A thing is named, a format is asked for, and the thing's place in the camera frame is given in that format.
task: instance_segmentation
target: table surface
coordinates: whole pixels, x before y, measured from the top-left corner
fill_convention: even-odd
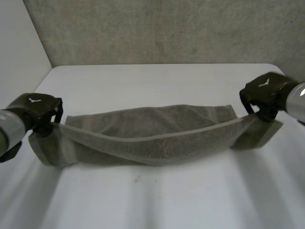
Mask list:
[[[173,104],[231,104],[241,116],[239,91],[269,71],[281,72],[270,64],[62,66],[36,92],[63,99],[62,123]],[[40,228],[305,228],[304,127],[284,113],[278,120],[284,126],[259,150],[164,167],[67,167]]]

